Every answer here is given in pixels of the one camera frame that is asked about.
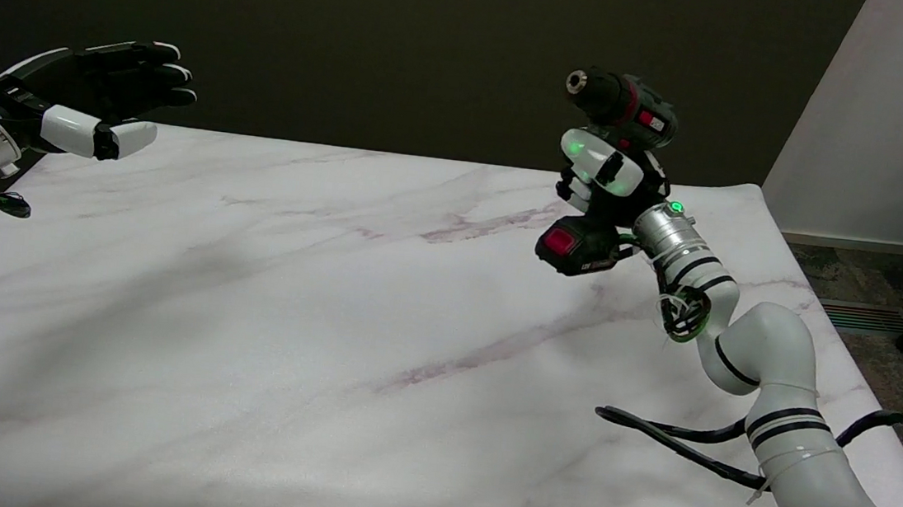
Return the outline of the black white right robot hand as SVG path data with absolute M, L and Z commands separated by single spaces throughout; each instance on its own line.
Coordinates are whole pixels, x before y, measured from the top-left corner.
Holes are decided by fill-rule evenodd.
M 559 148 L 567 164 L 555 191 L 586 216 L 630 228 L 646 211 L 666 203 L 670 183 L 650 152 L 621 152 L 578 127 L 562 134 Z

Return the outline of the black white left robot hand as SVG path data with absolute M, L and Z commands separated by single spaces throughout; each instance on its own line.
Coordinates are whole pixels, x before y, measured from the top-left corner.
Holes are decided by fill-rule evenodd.
M 0 125 L 22 149 L 119 160 L 156 140 L 143 115 L 196 103 L 192 78 L 168 42 L 52 49 L 0 74 Z

